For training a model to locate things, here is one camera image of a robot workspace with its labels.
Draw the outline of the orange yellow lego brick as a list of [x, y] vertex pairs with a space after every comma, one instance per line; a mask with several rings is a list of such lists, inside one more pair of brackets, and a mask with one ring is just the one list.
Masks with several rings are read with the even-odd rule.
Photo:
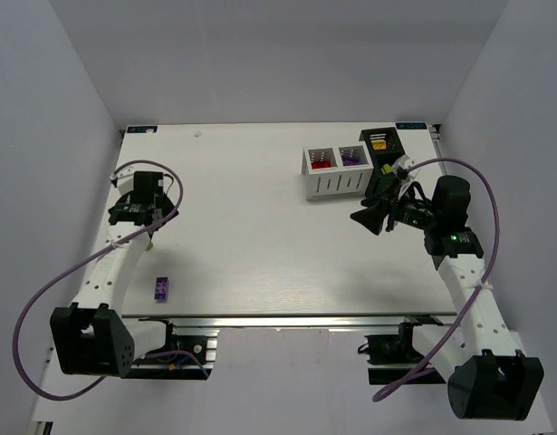
[[387, 148], [387, 142], [384, 140], [376, 140], [371, 143], [374, 150], [385, 150]]

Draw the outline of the purple lego brick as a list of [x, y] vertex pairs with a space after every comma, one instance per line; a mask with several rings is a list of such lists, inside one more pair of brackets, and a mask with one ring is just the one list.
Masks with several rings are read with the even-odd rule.
[[353, 156], [342, 156], [341, 160], [344, 166], [360, 165], [360, 159]]
[[156, 278], [154, 300], [157, 303], [165, 303], [169, 296], [169, 279], [166, 276]]

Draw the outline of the red lego brick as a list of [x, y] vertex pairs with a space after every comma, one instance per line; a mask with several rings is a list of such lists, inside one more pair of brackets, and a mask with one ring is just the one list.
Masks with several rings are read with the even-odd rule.
[[312, 169], [328, 169], [332, 167], [329, 160], [313, 161], [311, 163]]

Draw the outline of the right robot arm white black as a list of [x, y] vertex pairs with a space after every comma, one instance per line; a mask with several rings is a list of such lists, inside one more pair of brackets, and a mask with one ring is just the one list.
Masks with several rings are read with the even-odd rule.
[[466, 224], [470, 200], [469, 183], [456, 176], [440, 177], [432, 198], [417, 182], [403, 189], [393, 181], [351, 214], [375, 235], [398, 223], [422, 230], [457, 313], [451, 326], [431, 314], [409, 315], [397, 333], [371, 335], [359, 351], [372, 365], [410, 363], [419, 377], [440, 376], [459, 419], [523, 421], [544, 370], [505, 325], [485, 278], [483, 248]]

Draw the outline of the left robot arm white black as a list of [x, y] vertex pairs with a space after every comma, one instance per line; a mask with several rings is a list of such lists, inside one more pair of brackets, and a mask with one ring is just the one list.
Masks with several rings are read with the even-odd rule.
[[164, 321], [124, 319], [122, 306], [138, 262], [154, 230], [174, 209], [164, 191], [164, 174], [135, 171], [118, 177], [120, 197], [109, 209], [104, 246], [110, 252], [92, 271], [71, 304], [50, 319], [58, 360], [65, 374], [124, 378], [145, 354], [168, 343]]

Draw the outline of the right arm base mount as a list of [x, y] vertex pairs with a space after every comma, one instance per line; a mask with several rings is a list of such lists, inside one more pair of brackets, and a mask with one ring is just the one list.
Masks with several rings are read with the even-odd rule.
[[357, 349], [368, 357], [370, 385], [385, 386], [399, 380], [423, 359], [412, 345], [413, 330], [420, 326], [444, 324], [431, 314], [408, 315], [395, 333], [375, 333], [365, 336], [366, 342]]

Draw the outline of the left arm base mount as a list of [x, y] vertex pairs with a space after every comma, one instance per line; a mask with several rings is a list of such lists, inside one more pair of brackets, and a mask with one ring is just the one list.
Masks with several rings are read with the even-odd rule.
[[145, 317], [134, 323], [165, 327], [164, 343], [135, 360], [126, 375], [128, 380], [206, 381], [215, 357], [213, 336], [184, 333], [164, 318]]

